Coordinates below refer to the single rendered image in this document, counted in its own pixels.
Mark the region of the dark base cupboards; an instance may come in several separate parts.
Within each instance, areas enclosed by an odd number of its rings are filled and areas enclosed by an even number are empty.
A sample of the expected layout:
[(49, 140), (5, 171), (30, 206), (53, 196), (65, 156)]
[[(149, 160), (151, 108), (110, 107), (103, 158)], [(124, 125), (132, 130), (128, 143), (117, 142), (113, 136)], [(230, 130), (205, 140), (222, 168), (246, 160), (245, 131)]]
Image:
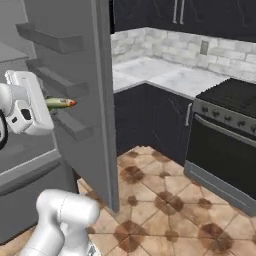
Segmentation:
[(147, 83), (114, 94), (117, 155), (150, 146), (185, 164), (192, 121), (191, 99)]

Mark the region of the black and grey stove oven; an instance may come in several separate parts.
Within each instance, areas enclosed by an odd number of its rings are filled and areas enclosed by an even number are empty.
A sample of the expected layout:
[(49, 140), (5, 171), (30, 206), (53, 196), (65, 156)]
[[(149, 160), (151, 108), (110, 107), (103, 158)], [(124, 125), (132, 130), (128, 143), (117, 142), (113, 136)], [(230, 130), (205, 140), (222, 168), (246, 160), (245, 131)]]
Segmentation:
[(256, 216), (256, 84), (229, 78), (195, 97), (184, 174)]

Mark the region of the grey fridge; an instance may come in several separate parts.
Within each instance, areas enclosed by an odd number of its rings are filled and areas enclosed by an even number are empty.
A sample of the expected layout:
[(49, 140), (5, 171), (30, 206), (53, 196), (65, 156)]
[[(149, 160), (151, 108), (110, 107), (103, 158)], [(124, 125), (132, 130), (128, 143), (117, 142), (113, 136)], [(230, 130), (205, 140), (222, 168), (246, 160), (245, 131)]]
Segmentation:
[(73, 171), (63, 162), (53, 134), (31, 136), (10, 131), (0, 150), (0, 245), (38, 220), (36, 199), (45, 189), (75, 192)]

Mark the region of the grey fridge door shelf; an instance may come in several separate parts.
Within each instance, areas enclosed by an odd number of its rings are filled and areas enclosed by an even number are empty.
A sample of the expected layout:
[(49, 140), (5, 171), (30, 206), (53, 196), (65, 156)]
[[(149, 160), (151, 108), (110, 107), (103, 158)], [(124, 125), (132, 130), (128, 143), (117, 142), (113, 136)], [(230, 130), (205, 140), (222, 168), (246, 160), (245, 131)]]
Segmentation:
[(93, 136), (93, 128), (91, 126), (83, 125), (64, 110), (55, 112), (52, 115), (52, 119), (76, 141), (89, 139)]
[(69, 98), (81, 97), (89, 94), (86, 82), (74, 83), (50, 70), (40, 59), (26, 61), (27, 68), (36, 74), (44, 83)]
[(22, 38), (60, 54), (70, 54), (84, 50), (82, 35), (57, 37), (39, 31), (30, 23), (17, 24), (16, 29)]

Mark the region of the grey fridge door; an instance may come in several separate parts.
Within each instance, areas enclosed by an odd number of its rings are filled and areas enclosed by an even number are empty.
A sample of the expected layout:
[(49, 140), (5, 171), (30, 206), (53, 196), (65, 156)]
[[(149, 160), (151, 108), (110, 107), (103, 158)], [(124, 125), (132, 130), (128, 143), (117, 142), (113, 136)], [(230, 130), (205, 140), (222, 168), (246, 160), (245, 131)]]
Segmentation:
[[(108, 0), (24, 0), (28, 23), (57, 37), (82, 35), (84, 50), (60, 54), (35, 44), (36, 58), (71, 82), (86, 82), (89, 94), (61, 109), (93, 136), (76, 141), (55, 121), (55, 137), (63, 158), (114, 212), (119, 210), (114, 119), (111, 34)], [(67, 97), (44, 83), (55, 97)]]

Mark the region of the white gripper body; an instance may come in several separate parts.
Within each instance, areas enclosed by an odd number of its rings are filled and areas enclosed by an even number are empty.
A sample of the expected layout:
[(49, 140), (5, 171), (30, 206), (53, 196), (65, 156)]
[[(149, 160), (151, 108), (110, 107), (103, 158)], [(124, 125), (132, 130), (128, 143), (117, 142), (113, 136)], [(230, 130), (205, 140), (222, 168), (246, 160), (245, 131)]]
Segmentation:
[(54, 124), (37, 76), (29, 71), (5, 72), (4, 116), (16, 134), (41, 136), (51, 133)]

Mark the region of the grey fridge freezer drawer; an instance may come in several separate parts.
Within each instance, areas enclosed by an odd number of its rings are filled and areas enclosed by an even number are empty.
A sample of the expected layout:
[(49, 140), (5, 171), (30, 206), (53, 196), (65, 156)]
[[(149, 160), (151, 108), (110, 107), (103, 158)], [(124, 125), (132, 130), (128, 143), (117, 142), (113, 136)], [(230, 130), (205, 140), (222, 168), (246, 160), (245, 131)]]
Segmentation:
[(45, 189), (78, 192), (72, 168), (55, 150), (0, 174), (0, 245), (36, 224), (36, 200)]

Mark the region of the dark wall cupboards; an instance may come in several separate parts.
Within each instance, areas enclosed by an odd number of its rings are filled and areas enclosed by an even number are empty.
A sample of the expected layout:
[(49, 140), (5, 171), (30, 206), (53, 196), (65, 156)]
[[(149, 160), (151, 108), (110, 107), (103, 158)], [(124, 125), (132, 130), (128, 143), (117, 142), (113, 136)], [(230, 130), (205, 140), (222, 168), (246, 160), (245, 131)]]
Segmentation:
[(110, 0), (115, 31), (156, 28), (256, 43), (256, 0)]

